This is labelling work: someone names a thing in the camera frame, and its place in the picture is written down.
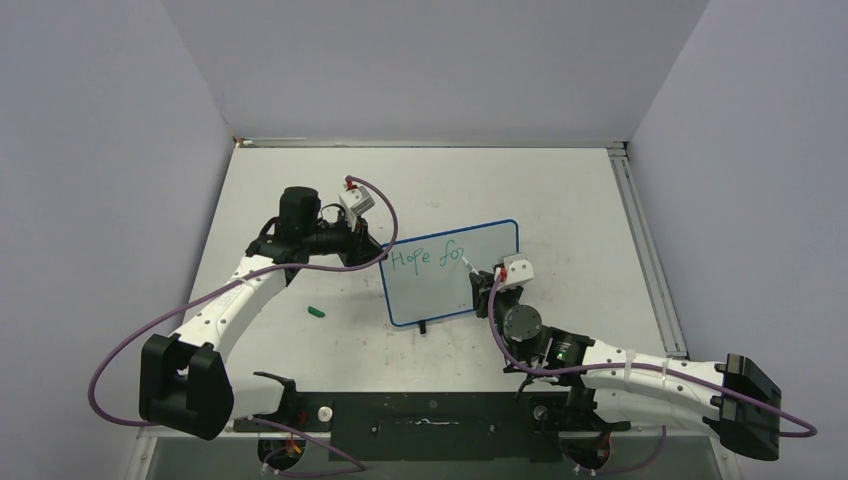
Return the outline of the white whiteboard marker pen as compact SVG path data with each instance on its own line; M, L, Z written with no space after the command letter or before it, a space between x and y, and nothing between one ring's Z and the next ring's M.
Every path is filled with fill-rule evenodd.
M461 256L461 260L470 273L474 275L479 274L479 271L476 269L476 267L465 256Z

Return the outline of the blue framed whiteboard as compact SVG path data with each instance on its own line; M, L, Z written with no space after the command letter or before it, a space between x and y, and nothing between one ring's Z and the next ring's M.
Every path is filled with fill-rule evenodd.
M519 224L504 219L397 241L379 264L389 321L396 327L472 310L470 272L520 249Z

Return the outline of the green marker cap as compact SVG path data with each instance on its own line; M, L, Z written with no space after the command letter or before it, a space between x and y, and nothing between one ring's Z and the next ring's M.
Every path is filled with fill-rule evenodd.
M326 316L326 314L325 314L325 312L324 312L324 311L322 311L322 310L320 310L320 309L318 309L318 308L316 308L316 307L314 307L314 306L309 306L309 307L307 308L307 311L308 311L308 313L309 313L310 315L312 315L312 316L314 316L314 317L316 317L316 318L324 318L324 317Z

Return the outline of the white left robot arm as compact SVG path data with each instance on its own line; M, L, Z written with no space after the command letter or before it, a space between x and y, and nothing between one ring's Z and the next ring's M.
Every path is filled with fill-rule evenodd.
M233 380L227 359L247 327L316 256L339 258L336 272L368 268L388 250L370 234L365 213L378 191L349 177L335 220L326 219L316 190L286 188L278 213L245 250L231 279L199 299L201 310L170 335L142 346L140 417L154 425L212 440L234 420L259 416L271 429L290 428L298 416L293 380L255 372Z

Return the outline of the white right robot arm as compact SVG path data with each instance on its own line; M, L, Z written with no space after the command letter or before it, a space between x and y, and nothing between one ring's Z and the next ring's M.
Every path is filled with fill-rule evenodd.
M782 392L753 360L656 357L546 326L534 307L521 303L522 287L500 286L506 277L501 270L470 272L475 313L487 320L505 372L568 388L565 406L554 412L565 427L687 429L741 456L778 460Z

